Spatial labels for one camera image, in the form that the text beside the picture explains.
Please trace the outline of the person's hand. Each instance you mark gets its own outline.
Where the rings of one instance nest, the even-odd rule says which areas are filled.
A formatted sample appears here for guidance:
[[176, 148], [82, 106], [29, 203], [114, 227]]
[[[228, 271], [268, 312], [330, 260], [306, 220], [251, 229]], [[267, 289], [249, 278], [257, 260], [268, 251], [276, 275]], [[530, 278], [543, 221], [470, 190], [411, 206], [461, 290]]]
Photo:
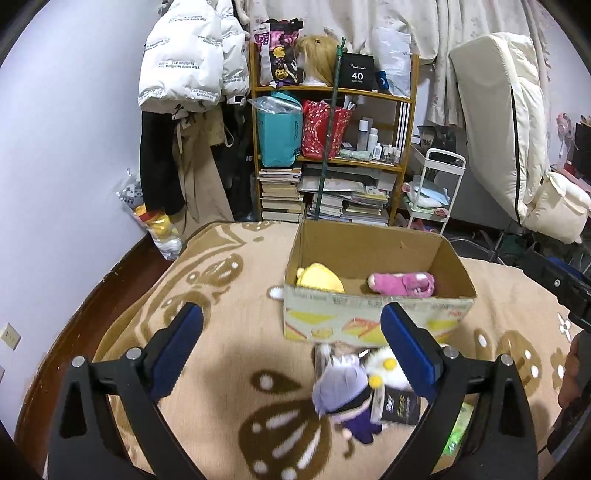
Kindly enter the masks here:
[[582, 391], [578, 385], [577, 377], [580, 371], [580, 360], [578, 357], [579, 344], [583, 331], [579, 332], [573, 339], [569, 353], [564, 364], [565, 373], [562, 387], [558, 395], [558, 403], [562, 409], [566, 409], [575, 399], [580, 398]]

